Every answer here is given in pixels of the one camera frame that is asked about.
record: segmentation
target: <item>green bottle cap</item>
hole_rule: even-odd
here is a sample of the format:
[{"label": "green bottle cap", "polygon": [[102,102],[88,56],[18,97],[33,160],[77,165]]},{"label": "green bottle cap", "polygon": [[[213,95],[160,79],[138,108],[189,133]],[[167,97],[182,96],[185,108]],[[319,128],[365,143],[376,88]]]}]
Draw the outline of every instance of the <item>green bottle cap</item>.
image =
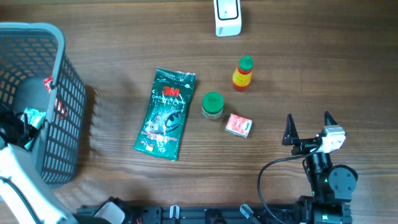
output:
[{"label": "green bottle cap", "polygon": [[224,108],[224,98],[217,92],[209,92],[203,97],[201,106],[208,114],[218,114]]},{"label": "green bottle cap", "polygon": [[254,62],[253,59],[250,57],[250,55],[244,56],[240,61],[239,61],[239,67],[241,70],[244,71],[250,71],[253,68]]}]

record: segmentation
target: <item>gray basket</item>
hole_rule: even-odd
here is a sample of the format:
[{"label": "gray basket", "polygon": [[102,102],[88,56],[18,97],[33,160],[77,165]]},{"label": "gray basket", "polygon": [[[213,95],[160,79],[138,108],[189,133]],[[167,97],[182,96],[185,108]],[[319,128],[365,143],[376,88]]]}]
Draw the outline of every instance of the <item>gray basket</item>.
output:
[{"label": "gray basket", "polygon": [[[52,76],[51,92],[43,80]],[[55,107],[62,102],[64,110]],[[40,135],[28,149],[51,187],[75,175],[86,88],[65,54],[65,39],[51,24],[0,23],[0,111],[46,111]]]}]

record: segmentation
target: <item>green plastic pouch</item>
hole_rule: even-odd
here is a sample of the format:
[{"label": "green plastic pouch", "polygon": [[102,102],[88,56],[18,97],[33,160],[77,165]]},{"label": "green plastic pouch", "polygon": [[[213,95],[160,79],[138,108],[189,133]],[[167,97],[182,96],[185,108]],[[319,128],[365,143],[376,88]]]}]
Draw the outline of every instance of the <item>green plastic pouch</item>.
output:
[{"label": "green plastic pouch", "polygon": [[134,149],[177,160],[195,77],[194,73],[156,69],[147,115]]}]

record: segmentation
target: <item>black cable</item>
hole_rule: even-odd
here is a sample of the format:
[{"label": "black cable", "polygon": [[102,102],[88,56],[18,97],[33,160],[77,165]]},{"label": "black cable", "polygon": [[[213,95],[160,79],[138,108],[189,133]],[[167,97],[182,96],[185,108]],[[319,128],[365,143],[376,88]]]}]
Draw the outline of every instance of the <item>black cable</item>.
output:
[{"label": "black cable", "polygon": [[306,157],[308,157],[308,156],[312,156],[312,155],[314,155],[315,153],[317,153],[317,151],[319,150],[319,148],[320,148],[320,146],[318,146],[314,151],[312,151],[312,152],[310,152],[310,153],[308,153],[308,154],[306,154],[306,155],[302,155],[302,156],[293,156],[293,157],[288,157],[288,158],[282,158],[282,159],[274,160],[274,161],[268,163],[267,165],[265,165],[265,166],[260,170],[259,177],[258,177],[258,179],[257,179],[257,190],[258,190],[258,192],[259,192],[259,196],[260,196],[261,202],[262,202],[262,204],[264,205],[264,207],[266,208],[266,210],[271,214],[271,216],[274,217],[274,218],[275,218],[278,222],[280,222],[281,224],[285,224],[285,223],[284,223],[282,220],[278,219],[278,218],[271,212],[271,210],[268,208],[268,206],[267,206],[267,204],[266,204],[266,201],[265,201],[264,198],[262,197],[262,193],[261,193],[261,176],[262,176],[262,173],[265,171],[266,168],[268,168],[269,166],[271,166],[271,165],[273,165],[273,164],[275,164],[275,163],[278,163],[278,162],[285,162],[285,161],[291,161],[291,160],[294,160],[294,159],[303,159],[303,158],[306,158]]},{"label": "black cable", "polygon": [[28,210],[28,212],[30,213],[30,215],[32,215],[33,221],[35,221],[36,224],[42,224],[42,221],[37,216],[37,214],[33,210],[30,203],[27,201],[27,199],[25,198],[25,195],[21,192],[21,190],[19,190],[19,188],[14,183],[12,183],[12,181],[10,179],[7,179],[5,177],[0,177],[0,180],[2,180],[4,183],[7,183],[8,185],[10,185],[10,187],[15,191],[15,193],[18,194],[19,198],[22,200],[22,202],[26,206],[26,209]]}]

